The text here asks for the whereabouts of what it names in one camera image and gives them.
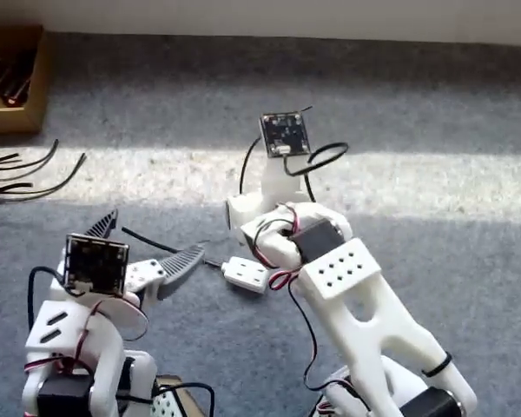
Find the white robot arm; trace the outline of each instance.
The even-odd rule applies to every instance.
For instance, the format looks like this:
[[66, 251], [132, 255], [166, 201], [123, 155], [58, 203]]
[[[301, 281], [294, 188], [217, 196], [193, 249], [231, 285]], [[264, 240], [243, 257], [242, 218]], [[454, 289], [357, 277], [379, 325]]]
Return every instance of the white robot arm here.
[[[284, 268], [346, 361], [340, 373], [373, 417], [466, 416], [475, 393], [432, 334], [409, 314], [345, 217], [312, 202], [288, 202], [241, 227], [255, 256]], [[373, 317], [358, 320], [345, 299], [357, 293]], [[383, 348], [408, 355], [425, 382], [389, 358]], [[364, 404], [337, 384], [326, 389], [336, 414], [367, 415]]]
[[[163, 260], [127, 265], [129, 247], [104, 239], [115, 225], [115, 216], [113, 212], [105, 217], [108, 230], [97, 232], [99, 222], [85, 235], [69, 235], [49, 299], [32, 326], [30, 321], [25, 415], [154, 415], [155, 361], [145, 352], [125, 350], [118, 328], [148, 325], [143, 309], [173, 294], [202, 264], [204, 251], [191, 247]], [[84, 250], [77, 252], [77, 247]], [[76, 254], [87, 257], [78, 260]], [[79, 270], [80, 261], [93, 269]], [[123, 279], [118, 275], [112, 280], [112, 271]]]

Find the black cable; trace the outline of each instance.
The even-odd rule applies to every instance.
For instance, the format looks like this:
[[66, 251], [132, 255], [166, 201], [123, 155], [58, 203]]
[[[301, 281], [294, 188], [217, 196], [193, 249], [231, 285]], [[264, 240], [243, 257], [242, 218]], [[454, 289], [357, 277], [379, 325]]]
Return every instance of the black cable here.
[[317, 386], [317, 387], [311, 387], [309, 385], [309, 383], [308, 383], [309, 372], [311, 370], [311, 367], [313, 367], [314, 361], [316, 361], [316, 357], [319, 353], [319, 346], [318, 346], [318, 342], [316, 341], [316, 335], [314, 334], [313, 326], [311, 325], [311, 322], [309, 321], [307, 314], [305, 313], [305, 310], [299, 304], [299, 302], [297, 301], [297, 298], [295, 298], [295, 295], [293, 294], [292, 283], [296, 279], [297, 279], [297, 276], [291, 278], [287, 282], [287, 292], [289, 293], [289, 296], [291, 297], [293, 304], [295, 304], [295, 307], [297, 307], [297, 309], [299, 309], [301, 315], [303, 316], [303, 319], [305, 320], [305, 323], [307, 324], [307, 329], [309, 331], [309, 334], [311, 335], [311, 341], [313, 343], [313, 357], [312, 357], [311, 361], [309, 362], [309, 364], [307, 365], [307, 367], [305, 368], [305, 371], [303, 372], [303, 384], [309, 391], [314, 391], [314, 392], [319, 392], [319, 391], [323, 390], [324, 388], [328, 387], [329, 385], [338, 384], [341, 387], [343, 387], [350, 395], [352, 395], [355, 398], [358, 398], [365, 405], [367, 410], [370, 410], [370, 407], [368, 406], [368, 404], [366, 404], [365, 400], [363, 400], [360, 397], [360, 395], [357, 393], [357, 391], [355, 391], [355, 388], [353, 388], [353, 386], [351, 384], [347, 383], [346, 381], [329, 380], [329, 381], [325, 382], [324, 384]]
[[8, 195], [32, 195], [32, 196], [29, 196], [29, 197], [19, 197], [19, 198], [6, 198], [6, 199], [3, 199], [2, 202], [28, 202], [28, 201], [31, 201], [31, 200], [36, 200], [38, 198], [42, 198], [42, 197], [45, 197], [47, 195], [51, 195], [51, 194], [54, 194], [55, 192], [59, 191], [60, 189], [64, 188], [66, 185], [68, 185], [68, 182], [71, 181], [71, 179], [76, 176], [77, 174], [77, 171], [81, 168], [81, 166], [85, 163], [85, 161], [87, 160], [87, 156], [85, 154], [81, 154], [81, 156], [79, 157], [79, 160], [77, 161], [77, 164], [76, 166], [73, 168], [73, 170], [71, 171], [71, 173], [68, 175], [68, 177], [63, 180], [62, 182], [60, 182], [59, 184], [57, 184], [56, 186], [54, 187], [50, 187], [49, 189], [40, 189], [38, 191], [25, 191], [25, 192], [5, 192], [3, 194], [8, 194]]
[[16, 175], [16, 176], [10, 176], [8, 178], [0, 178], [0, 182], [7, 182], [7, 181], [15, 181], [15, 180], [19, 180], [21, 178], [24, 178], [26, 176], [29, 176], [31, 174], [35, 174], [37, 171], [41, 170], [42, 168], [44, 168], [51, 160], [52, 158], [54, 157], [54, 154], [56, 153], [56, 150], [58, 149], [58, 143], [59, 141], [56, 139], [54, 141], [54, 144], [52, 145], [52, 149], [50, 150], [50, 152], [47, 154], [47, 156], [45, 157], [45, 159], [40, 163], [40, 165], [37, 165], [36, 167], [34, 167], [33, 169], [31, 169], [30, 171], [24, 173], [24, 174], [21, 174], [21, 175]]
[[[323, 152], [326, 152], [327, 150], [336, 149], [336, 148], [337, 149], [341, 149], [341, 150], [339, 152], [337, 152], [336, 154], [328, 157], [327, 159], [311, 165], [311, 162], [313, 161], [313, 159], [315, 157], [317, 157], [318, 155], [320, 155]], [[289, 170], [289, 167], [287, 166], [287, 158], [288, 158], [288, 156], [284, 155], [284, 171], [286, 171], [286, 174], [288, 174], [289, 176], [305, 175], [305, 174], [308, 174], [309, 172], [313, 172], [316, 169], [322, 168], [322, 167], [328, 165], [329, 163], [332, 163], [332, 162], [340, 159], [343, 155], [346, 154], [346, 152], [348, 150], [349, 150], [349, 145], [347, 143], [345, 143], [345, 142], [328, 143], [327, 145], [321, 146], [320, 148], [316, 149], [309, 156], [309, 159], [307, 160], [307, 166], [305, 168], [299, 169], [299, 170], [294, 171], [294, 172]]]
[[303, 180], [305, 180], [305, 188], [307, 189], [307, 194], [309, 194], [311, 202], [316, 202], [316, 198], [314, 198], [313, 189], [311, 189], [311, 180], [309, 180], [309, 174], [304, 174]]
[[183, 382], [181, 384], [177, 385], [161, 385], [155, 393], [155, 397], [158, 395], [162, 395], [164, 393], [168, 393], [171, 391], [175, 391], [176, 389], [180, 388], [201, 388], [206, 389], [208, 393], [210, 394], [210, 406], [208, 408], [208, 417], [214, 417], [214, 407], [216, 404], [216, 397], [214, 393], [214, 389], [210, 387], [208, 384], [204, 384], [202, 382]]
[[7, 194], [10, 189], [25, 189], [33, 187], [32, 182], [17, 182], [0, 187], [0, 194]]
[[[169, 252], [170, 254], [177, 254], [177, 253], [181, 252], [180, 249], [172, 248], [172, 247], [164, 245], [162, 243], [152, 241], [148, 237], [145, 237], [143, 235], [139, 235], [138, 233], [136, 233], [133, 230], [130, 230], [128, 228], [122, 227], [122, 232], [125, 233], [126, 235], [130, 235], [131, 237], [134, 237], [138, 241], [146, 243], [147, 245], [152, 246], [154, 248], [157, 248], [157, 249]], [[220, 269], [222, 267], [221, 263], [219, 263], [217, 261], [213, 261], [213, 260], [208, 259], [208, 258], [205, 258], [203, 260], [203, 263], [205, 263], [206, 265], [208, 265], [208, 266], [210, 266], [212, 268], [216, 268], [216, 269]]]
[[251, 157], [251, 153], [257, 143], [261, 141], [261, 137], [257, 137], [253, 143], [247, 149], [247, 153], [245, 154], [245, 159], [243, 159], [243, 165], [241, 165], [241, 174], [240, 174], [240, 194], [243, 194], [243, 182], [245, 181], [245, 171], [247, 170], [247, 163], [249, 162], [249, 158]]
[[17, 158], [19, 154], [16, 152], [15, 154], [9, 154], [6, 156], [0, 156], [0, 164], [10, 162], [9, 159]]
[[52, 148], [50, 148], [49, 152], [44, 157], [42, 157], [41, 159], [38, 159], [38, 160], [33, 161], [33, 162], [22, 163], [21, 165], [14, 165], [13, 167], [1, 167], [0, 171], [11, 171], [13, 169], [22, 169], [22, 168], [34, 167], [35, 165], [38, 165], [39, 163], [41, 163], [43, 161], [46, 161], [47, 159], [50, 159], [50, 156], [54, 155], [54, 153], [56, 152], [56, 148], [58, 147], [58, 143], [59, 143], [59, 141], [57, 139], [55, 139], [54, 143], [52, 144]]
[[121, 401], [136, 402], [137, 404], [148, 404], [148, 405], [153, 405], [154, 404], [153, 400], [149, 400], [149, 399], [146, 399], [146, 398], [139, 398], [139, 397], [135, 397], [133, 395], [117, 395], [115, 398], [117, 400], [121, 400]]
[[71, 295], [72, 297], [81, 297], [85, 293], [74, 293], [73, 291], [66, 289], [64, 287], [63, 277], [62, 275], [56, 271], [53, 268], [49, 267], [34, 267], [31, 269], [31, 272], [29, 273], [29, 284], [27, 287], [27, 320], [29, 322], [29, 331], [33, 328], [33, 325], [35, 324], [35, 308], [34, 308], [34, 297], [35, 297], [35, 277], [38, 272], [45, 272], [49, 275], [52, 275], [60, 284], [64, 290]]

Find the gray carpet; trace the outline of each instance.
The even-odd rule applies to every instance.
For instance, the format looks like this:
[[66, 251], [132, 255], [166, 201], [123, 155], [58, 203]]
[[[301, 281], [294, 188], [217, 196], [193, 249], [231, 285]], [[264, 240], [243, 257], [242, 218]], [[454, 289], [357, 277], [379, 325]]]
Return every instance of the gray carpet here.
[[[312, 143], [350, 155], [313, 176], [345, 213], [413, 315], [451, 350], [478, 415], [521, 417], [521, 49], [439, 44], [57, 35], [43, 133], [0, 137], [0, 155], [55, 160], [46, 200], [0, 206], [0, 416], [21, 415], [27, 274], [55, 266], [64, 236], [114, 207], [121, 224], [209, 253], [246, 255], [222, 203], [262, 112], [312, 104]], [[254, 154], [247, 186], [259, 181]], [[131, 243], [132, 260], [162, 256]], [[39, 301], [48, 278], [37, 285]], [[285, 293], [252, 297], [202, 269], [150, 312], [161, 372], [217, 389], [217, 415], [301, 417], [305, 325]], [[339, 364], [315, 321], [320, 379]], [[207, 398], [197, 394], [201, 404]]]

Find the white plastic bracket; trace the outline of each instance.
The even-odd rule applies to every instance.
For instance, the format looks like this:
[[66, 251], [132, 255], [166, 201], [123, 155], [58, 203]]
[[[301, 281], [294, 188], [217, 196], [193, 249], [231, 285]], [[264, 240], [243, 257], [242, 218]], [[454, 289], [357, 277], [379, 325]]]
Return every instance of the white plastic bracket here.
[[[240, 232], [242, 225], [274, 210], [278, 203], [310, 201], [307, 193], [301, 189], [301, 177], [287, 175], [283, 163], [282, 158], [268, 158], [260, 189], [227, 199], [228, 226], [241, 244], [246, 244]], [[287, 159], [287, 166], [291, 170], [304, 168], [306, 163], [306, 156], [291, 156]]]
[[[434, 336], [411, 317], [362, 241], [348, 241], [307, 264], [300, 271], [299, 284], [346, 360], [352, 384], [368, 403], [374, 417], [402, 417], [388, 391], [380, 357], [382, 349], [390, 348], [406, 354], [426, 371], [440, 365], [446, 352]], [[374, 312], [372, 319], [359, 321], [353, 316], [343, 302], [349, 292], [357, 293], [368, 304]], [[467, 414], [476, 408], [475, 393], [453, 363], [429, 382], [451, 392]]]

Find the wire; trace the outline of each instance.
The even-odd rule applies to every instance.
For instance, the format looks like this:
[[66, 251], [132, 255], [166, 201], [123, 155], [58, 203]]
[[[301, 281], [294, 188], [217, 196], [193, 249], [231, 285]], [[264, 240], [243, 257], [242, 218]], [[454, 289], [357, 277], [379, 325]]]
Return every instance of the wire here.
[[[317, 162], [317, 163], [311, 165], [311, 163], [313, 162], [315, 157], [317, 157], [318, 155], [320, 155], [323, 152], [326, 152], [330, 149], [340, 149], [340, 151], [332, 156], [329, 156], [327, 159], [325, 159], [323, 161], [320, 161], [320, 162]], [[284, 155], [284, 171], [289, 176], [305, 175], [305, 174], [315, 171], [316, 169], [322, 168], [322, 167], [328, 165], [329, 163], [332, 163], [332, 162], [340, 159], [348, 150], [349, 150], [349, 145], [345, 142], [328, 143], [327, 145], [321, 146], [320, 148], [316, 149], [309, 156], [309, 159], [307, 160], [307, 166], [305, 168], [298, 169], [297, 171], [294, 171], [294, 172], [290, 171], [289, 167], [287, 166], [287, 159], [289, 158], [289, 156]]]
[[25, 189], [33, 187], [32, 182], [17, 182], [15, 184], [8, 184], [0, 187], [0, 194], [7, 194], [11, 189]]
[[251, 157], [251, 153], [257, 143], [261, 141], [261, 137], [257, 137], [253, 143], [247, 149], [247, 153], [245, 154], [245, 159], [243, 159], [243, 164], [241, 165], [241, 174], [240, 174], [240, 194], [243, 194], [243, 182], [245, 181], [245, 171], [247, 170], [247, 163], [249, 162], [249, 158]]
[[52, 149], [50, 150], [50, 152], [45, 156], [45, 159], [41, 162], [40, 165], [37, 165], [36, 167], [34, 167], [33, 169], [31, 169], [30, 171], [24, 173], [24, 174], [21, 174], [21, 175], [16, 175], [16, 176], [10, 176], [8, 178], [0, 178], [0, 182], [7, 182], [7, 181], [15, 181], [15, 180], [19, 180], [21, 178], [24, 178], [26, 176], [29, 176], [31, 174], [35, 174], [37, 171], [41, 170], [42, 168], [44, 168], [44, 166], [46, 166], [46, 164], [48, 164], [51, 160], [52, 160], [52, 157], [54, 156], [54, 154], [56, 153], [56, 150], [58, 149], [58, 143], [59, 141], [56, 139], [54, 141], [54, 144], [52, 145]]
[[98, 308], [105, 301], [112, 301], [112, 300], [117, 300], [117, 301], [124, 302], [128, 306], [132, 307], [137, 313], [139, 313], [141, 315], [141, 317], [143, 317], [145, 319], [146, 326], [145, 326], [144, 331], [141, 332], [141, 334], [139, 334], [137, 337], [135, 337], [133, 339], [124, 339], [125, 341], [138, 341], [139, 339], [141, 339], [147, 333], [147, 331], [148, 331], [148, 317], [140, 308], [134, 306], [131, 302], [127, 301], [126, 299], [122, 298], [121, 296], [113, 296], [113, 297], [109, 297], [109, 298], [103, 298], [102, 300], [96, 302], [95, 305], [90, 309], [89, 315], [87, 316], [87, 320], [85, 320], [85, 324], [83, 325], [83, 330], [81, 332], [81, 335], [79, 336], [79, 340], [77, 341], [77, 345], [76, 345], [76, 353], [75, 353], [75, 356], [74, 356], [76, 358], [76, 361], [79, 360], [79, 357], [81, 356], [81, 352], [82, 352], [82, 348], [83, 348], [83, 343], [85, 342], [85, 340], [87, 340], [87, 336], [89, 336], [89, 330], [87, 329], [87, 327], [89, 326], [90, 318], [92, 316], [96, 315], [96, 313], [100, 313], [98, 311]]
[[208, 408], [208, 417], [214, 417], [214, 407], [216, 404], [216, 396], [215, 396], [214, 389], [211, 386], [209, 386], [208, 384], [204, 384], [202, 382], [183, 382], [182, 384], [177, 384], [177, 385], [172, 385], [172, 386], [162, 385], [159, 387], [158, 391], [155, 393], [155, 397], [168, 393], [168, 392], [175, 391], [176, 389], [181, 389], [181, 388], [206, 389], [208, 391], [208, 393], [210, 394], [210, 406]]
[[311, 189], [311, 181], [309, 180], [309, 174], [305, 174], [303, 176], [303, 180], [305, 180], [305, 188], [307, 189], [307, 194], [309, 194], [311, 202], [316, 202], [316, 198], [314, 198], [313, 189]]
[[78, 365], [79, 367], [81, 367], [85, 371], [87, 371], [87, 373], [90, 376], [93, 376], [93, 377], [95, 376], [95, 373], [93, 372], [93, 369], [89, 365], [87, 365], [85, 362], [79, 361], [76, 358], [70, 358], [68, 356], [51, 356], [49, 358], [44, 358], [44, 359], [39, 359], [37, 361], [32, 361], [32, 362], [26, 364], [23, 367], [23, 371], [28, 373], [28, 372], [31, 372], [34, 369], [37, 369], [38, 367], [43, 367], [44, 365], [48, 365], [50, 363], [55, 363], [55, 362], [59, 362], [59, 361], [61, 361], [61, 362], [65, 362], [65, 361], [71, 362], [70, 364], [68, 364], [67, 367], [65, 367], [65, 369], [68, 369], [68, 370], [70, 370], [72, 372], [75, 369], [75, 366]]
[[22, 169], [22, 168], [34, 167], [35, 165], [38, 165], [39, 163], [47, 162], [54, 155], [54, 153], [56, 152], [56, 149], [58, 147], [58, 143], [59, 143], [59, 141], [57, 139], [55, 139], [54, 143], [52, 144], [52, 148], [50, 148], [49, 152], [44, 157], [42, 157], [41, 159], [38, 159], [38, 160], [33, 161], [33, 162], [22, 163], [21, 165], [14, 165], [13, 167], [1, 167], [0, 171], [11, 171], [13, 169]]
[[287, 223], [287, 224], [291, 225], [291, 227], [293, 229], [294, 222], [292, 222], [291, 220], [288, 220], [288, 219], [272, 219], [272, 220], [269, 220], [268, 222], [264, 222], [264, 223], [259, 225], [259, 228], [257, 229], [257, 232], [254, 235], [253, 243], [251, 244], [252, 249], [253, 249], [252, 252], [253, 252], [254, 257], [257, 258], [259, 260], [259, 262], [262, 263], [262, 265], [264, 265], [266, 268], [272, 268], [272, 269], [277, 268], [277, 267], [275, 265], [273, 265], [272, 262], [270, 262], [268, 260], [268, 258], [266, 258], [266, 256], [264, 256], [261, 253], [261, 251], [259, 250], [259, 246], [258, 246], [257, 241], [259, 240], [259, 237], [261, 236], [261, 233], [264, 230], [266, 230], [271, 224], [276, 223], [276, 222]]
[[50, 187], [49, 189], [40, 189], [38, 191], [25, 191], [25, 192], [7, 192], [3, 194], [13, 194], [13, 195], [31, 195], [29, 197], [13, 197], [13, 198], [4, 198], [0, 202], [28, 202], [31, 200], [36, 200], [42, 197], [45, 197], [47, 195], [54, 194], [55, 192], [59, 191], [60, 189], [64, 188], [66, 185], [68, 185], [68, 182], [71, 181], [71, 179], [76, 176], [77, 171], [81, 168], [81, 166], [85, 163], [87, 160], [87, 156], [85, 154], [81, 154], [79, 157], [79, 160], [77, 161], [76, 166], [73, 168], [71, 173], [68, 175], [68, 177], [57, 184], [54, 187]]
[[309, 385], [309, 382], [308, 382], [309, 372], [311, 371], [311, 367], [313, 367], [314, 361], [316, 360], [317, 355], [319, 353], [319, 346], [318, 346], [318, 343], [316, 341], [316, 335], [314, 334], [313, 326], [311, 325], [311, 322], [309, 321], [309, 319], [307, 317], [307, 314], [305, 313], [305, 310], [299, 304], [299, 302], [297, 301], [297, 298], [295, 298], [295, 295], [293, 294], [292, 284], [293, 284], [293, 282], [296, 279], [297, 279], [297, 276], [291, 278], [288, 281], [288, 283], [287, 283], [287, 292], [289, 293], [289, 296], [291, 297], [291, 299], [293, 301], [293, 304], [295, 304], [295, 307], [297, 307], [297, 309], [299, 309], [299, 311], [301, 313], [301, 316], [303, 317], [303, 320], [305, 320], [305, 323], [307, 325], [307, 329], [309, 331], [309, 334], [311, 335], [311, 341], [313, 343], [313, 355], [311, 357], [311, 361], [308, 363], [307, 367], [305, 368], [305, 371], [303, 372], [303, 384], [305, 385], [305, 387], [309, 391], [314, 391], [314, 392], [321, 391], [321, 390], [325, 389], [326, 387], [328, 387], [328, 386], [330, 386], [332, 384], [338, 384], [341, 387], [343, 387], [350, 395], [352, 395], [355, 398], [358, 398], [365, 405], [367, 410], [370, 410], [370, 407], [359, 396], [357, 391], [355, 391], [355, 388], [353, 388], [351, 383], [349, 383], [349, 382], [347, 382], [345, 380], [329, 380], [329, 381], [325, 382], [324, 384], [319, 385], [319, 386], [315, 386], [315, 387], [312, 387], [312, 386]]
[[282, 288], [284, 288], [289, 283], [289, 280], [291, 280], [295, 276], [297, 276], [297, 273], [299, 272], [299, 270], [300, 270], [300, 268], [297, 268], [293, 271], [276, 272], [270, 278], [268, 278], [268, 287], [270, 289], [272, 289], [273, 291], [280, 291]]
[[279, 205], [284, 206], [285, 208], [287, 208], [289, 211], [292, 212], [293, 221], [291, 222], [288, 219], [272, 219], [272, 220], [269, 220], [268, 222], [261, 222], [254, 235], [253, 243], [251, 245], [253, 255], [257, 258], [257, 260], [260, 261], [260, 263], [262, 263], [262, 265], [264, 265], [266, 268], [272, 268], [272, 269], [277, 268], [278, 266], [273, 265], [273, 263], [270, 262], [268, 260], [268, 258], [266, 258], [266, 256], [264, 256], [264, 254], [262, 254], [261, 251], [259, 250], [258, 240], [259, 240], [259, 237], [261, 236], [261, 233], [263, 231], [265, 231], [272, 223], [275, 223], [275, 222], [285, 222], [285, 223], [291, 225], [292, 234], [297, 233], [300, 228], [300, 220], [299, 220], [299, 217], [297, 216], [297, 212], [295, 211], [295, 209], [291, 206], [288, 206], [287, 204], [279, 204]]
[[27, 320], [29, 322], [29, 331], [33, 328], [35, 324], [35, 308], [34, 308], [34, 298], [35, 298], [35, 277], [38, 272], [44, 272], [46, 274], [52, 275], [54, 279], [60, 284], [60, 286], [72, 297], [78, 298], [84, 295], [85, 293], [74, 293], [70, 289], [64, 287], [63, 277], [62, 275], [53, 268], [49, 267], [34, 267], [31, 269], [29, 273], [29, 283], [27, 287]]
[[9, 155], [6, 155], [6, 156], [0, 156], [0, 164], [1, 163], [11, 162], [11, 161], [9, 161], [9, 159], [13, 159], [13, 158], [17, 158], [17, 157], [19, 157], [19, 154], [17, 152], [15, 154], [9, 154]]
[[[126, 235], [130, 235], [131, 237], [134, 237], [138, 241], [146, 243], [147, 245], [152, 246], [154, 248], [157, 248], [157, 249], [169, 252], [170, 254], [177, 254], [177, 253], [181, 252], [180, 249], [172, 248], [172, 247], [164, 245], [162, 243], [155, 242], [155, 241], [149, 239], [148, 237], [145, 237], [143, 235], [139, 235], [138, 233], [136, 233], [133, 230], [130, 230], [128, 228], [122, 227], [122, 232], [125, 233]], [[208, 259], [208, 258], [205, 258], [203, 260], [203, 263], [205, 263], [206, 265], [208, 265], [208, 266], [210, 266], [212, 268], [216, 268], [216, 269], [220, 269], [221, 266], [222, 266], [220, 262], [213, 261], [213, 260]]]
[[135, 397], [134, 395], [117, 395], [115, 398], [120, 401], [132, 401], [136, 402], [137, 404], [147, 404], [150, 406], [155, 403], [153, 400]]

